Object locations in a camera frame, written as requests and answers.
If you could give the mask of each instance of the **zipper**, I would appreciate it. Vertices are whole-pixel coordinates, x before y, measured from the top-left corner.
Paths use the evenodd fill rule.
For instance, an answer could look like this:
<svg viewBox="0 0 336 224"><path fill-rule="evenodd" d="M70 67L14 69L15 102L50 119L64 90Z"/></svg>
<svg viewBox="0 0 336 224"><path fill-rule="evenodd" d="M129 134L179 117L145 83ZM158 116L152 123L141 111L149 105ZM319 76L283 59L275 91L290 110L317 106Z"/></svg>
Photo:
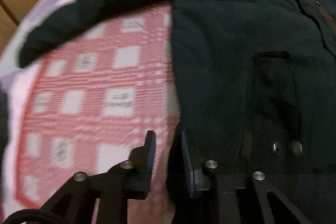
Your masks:
<svg viewBox="0 0 336 224"><path fill-rule="evenodd" d="M314 0L316 5L319 7L320 13L324 16L324 18L329 22L331 27L336 31L336 23L331 18L331 16L328 14L328 12L323 8L323 6L320 4L318 0Z"/></svg>

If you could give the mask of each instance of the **pink fabric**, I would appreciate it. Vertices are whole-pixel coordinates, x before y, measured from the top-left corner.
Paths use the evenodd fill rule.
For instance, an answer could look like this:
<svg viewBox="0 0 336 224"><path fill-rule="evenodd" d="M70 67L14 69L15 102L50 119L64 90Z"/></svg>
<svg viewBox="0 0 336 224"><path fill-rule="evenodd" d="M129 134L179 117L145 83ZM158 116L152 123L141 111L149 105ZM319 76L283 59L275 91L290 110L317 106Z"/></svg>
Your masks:
<svg viewBox="0 0 336 224"><path fill-rule="evenodd" d="M170 6L98 24L43 59L26 106L15 198L39 208L75 172L108 171L157 134L151 191L129 200L129 223L165 223L165 180L179 122L170 57Z"/></svg>
<svg viewBox="0 0 336 224"><path fill-rule="evenodd" d="M74 0L62 0L56 5L65 5ZM9 214L23 209L23 205L14 197L16 191L16 160L18 141L21 132L21 123L24 115L24 109L30 95L30 90L36 80L40 64L37 62L16 75L16 80L9 90L9 131L10 143L6 147L4 155L3 168L3 210L7 217Z"/></svg>

